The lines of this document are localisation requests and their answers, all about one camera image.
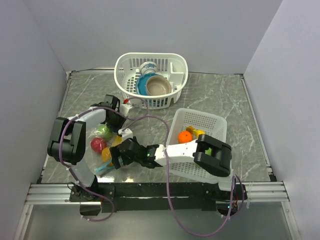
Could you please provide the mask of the red fake apple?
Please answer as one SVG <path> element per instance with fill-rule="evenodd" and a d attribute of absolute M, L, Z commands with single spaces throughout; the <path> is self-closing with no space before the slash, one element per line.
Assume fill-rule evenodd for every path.
<path fill-rule="evenodd" d="M 107 142 L 101 137 L 94 137 L 90 142 L 90 146 L 94 152 L 100 154 L 107 147 Z"/>

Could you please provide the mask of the white oval dish basket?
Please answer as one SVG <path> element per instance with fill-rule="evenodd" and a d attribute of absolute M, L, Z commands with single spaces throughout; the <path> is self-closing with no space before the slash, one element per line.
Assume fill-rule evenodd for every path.
<path fill-rule="evenodd" d="M 125 99 L 158 110 L 176 103 L 188 80 L 186 60 L 175 53 L 130 52 L 114 67 L 114 81 Z"/>

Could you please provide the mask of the yellow fake pepper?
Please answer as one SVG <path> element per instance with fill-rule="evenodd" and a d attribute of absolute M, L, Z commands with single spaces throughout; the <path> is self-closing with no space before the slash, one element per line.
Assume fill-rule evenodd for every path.
<path fill-rule="evenodd" d="M 122 143 L 122 137 L 119 136 L 119 135 L 116 135 L 116 136 L 112 139 L 111 144 L 110 144 L 110 147 L 115 147 L 115 146 L 117 146 L 117 145 L 119 145 L 119 144 L 121 144 L 121 143 Z"/>

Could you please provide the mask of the teal plate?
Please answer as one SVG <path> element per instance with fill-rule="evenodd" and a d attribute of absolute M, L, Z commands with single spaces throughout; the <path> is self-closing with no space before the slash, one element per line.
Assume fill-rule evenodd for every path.
<path fill-rule="evenodd" d="M 135 84 L 135 90 L 136 93 L 138 95 L 142 95 L 142 96 L 150 96 L 151 94 L 147 92 L 147 81 L 149 80 L 149 78 L 154 77 L 154 76 L 158 76 L 160 77 L 159 74 L 156 73 L 147 73 L 147 74 L 143 74 L 141 75 Z"/>

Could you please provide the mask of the yellow orange fake mango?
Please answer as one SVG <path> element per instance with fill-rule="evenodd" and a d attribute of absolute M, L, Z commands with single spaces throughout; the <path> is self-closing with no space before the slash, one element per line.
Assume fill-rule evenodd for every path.
<path fill-rule="evenodd" d="M 113 167 L 114 165 L 112 164 L 112 156 L 110 152 L 110 148 L 106 147 L 102 150 L 101 152 L 101 158 L 103 163 L 107 163 L 108 167 Z"/>

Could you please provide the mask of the blue white porcelain cup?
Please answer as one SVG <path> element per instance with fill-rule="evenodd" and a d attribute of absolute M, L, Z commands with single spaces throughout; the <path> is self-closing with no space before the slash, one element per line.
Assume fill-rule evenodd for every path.
<path fill-rule="evenodd" d="M 141 75 L 158 72 L 158 65 L 153 61 L 146 61 L 139 66 Z"/>

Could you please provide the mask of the beige bowl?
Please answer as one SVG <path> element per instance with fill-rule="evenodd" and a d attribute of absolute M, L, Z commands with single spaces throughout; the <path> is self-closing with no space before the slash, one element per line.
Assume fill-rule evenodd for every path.
<path fill-rule="evenodd" d="M 172 92 L 170 82 L 161 75 L 150 77 L 146 83 L 146 89 L 150 96 L 161 96 Z"/>

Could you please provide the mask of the clear zip top bag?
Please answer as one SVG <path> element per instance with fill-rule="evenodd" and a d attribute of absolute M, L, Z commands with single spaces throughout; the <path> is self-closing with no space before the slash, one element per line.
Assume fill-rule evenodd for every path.
<path fill-rule="evenodd" d="M 87 163 L 92 164 L 94 173 L 101 177 L 115 169 L 112 163 L 111 147 L 122 142 L 122 137 L 111 131 L 105 124 L 99 124 L 86 133 Z"/>

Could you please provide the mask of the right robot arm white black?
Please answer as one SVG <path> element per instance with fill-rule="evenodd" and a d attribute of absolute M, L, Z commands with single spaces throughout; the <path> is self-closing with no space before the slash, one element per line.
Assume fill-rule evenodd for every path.
<path fill-rule="evenodd" d="M 219 195 L 232 198 L 236 192 L 232 148 L 214 137 L 201 134 L 195 140 L 172 145 L 143 146 L 135 137 L 110 148 L 116 169 L 138 163 L 148 169 L 166 167 L 169 173 L 218 186 Z"/>

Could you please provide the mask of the orange fake fruit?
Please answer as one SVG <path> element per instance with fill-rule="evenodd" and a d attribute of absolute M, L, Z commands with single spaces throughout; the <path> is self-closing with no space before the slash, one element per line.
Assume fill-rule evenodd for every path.
<path fill-rule="evenodd" d="M 185 130 L 179 133 L 177 140 L 179 144 L 185 144 L 191 142 L 193 140 L 193 136 L 189 131 Z"/>

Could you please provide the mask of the green fake vegetable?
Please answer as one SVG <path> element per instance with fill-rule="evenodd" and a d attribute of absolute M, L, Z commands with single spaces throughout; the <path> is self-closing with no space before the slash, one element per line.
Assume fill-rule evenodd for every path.
<path fill-rule="evenodd" d="M 197 151 L 193 154 L 193 161 L 201 166 L 202 168 L 206 168 L 212 165 L 212 149 L 208 148 L 206 150 Z"/>

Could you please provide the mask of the white rectangular mesh basket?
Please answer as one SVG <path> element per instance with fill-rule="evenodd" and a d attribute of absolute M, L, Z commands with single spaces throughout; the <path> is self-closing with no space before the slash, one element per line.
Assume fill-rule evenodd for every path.
<path fill-rule="evenodd" d="M 227 121 L 223 117 L 180 108 L 170 127 L 166 153 L 158 150 L 156 161 L 179 177 L 230 190 L 232 148 L 226 137 Z"/>

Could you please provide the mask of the yellow fake banana piece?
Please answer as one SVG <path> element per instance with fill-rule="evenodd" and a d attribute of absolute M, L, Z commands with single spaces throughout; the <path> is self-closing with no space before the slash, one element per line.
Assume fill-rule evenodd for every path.
<path fill-rule="evenodd" d="M 205 135 L 206 133 L 203 130 L 195 129 L 192 126 L 186 127 L 186 131 L 190 134 L 194 135 L 197 139 L 199 138 L 199 135 Z"/>

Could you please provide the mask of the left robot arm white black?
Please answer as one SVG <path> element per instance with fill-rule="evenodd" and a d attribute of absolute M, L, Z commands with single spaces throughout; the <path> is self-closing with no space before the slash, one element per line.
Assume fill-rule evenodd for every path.
<path fill-rule="evenodd" d="M 127 101 L 121 103 L 116 96 L 107 94 L 104 101 L 93 104 L 83 113 L 54 120 L 47 154 L 66 167 L 74 178 L 74 191 L 88 201 L 97 199 L 100 189 L 97 176 L 84 159 L 87 131 L 105 124 L 117 134 L 131 108 Z"/>

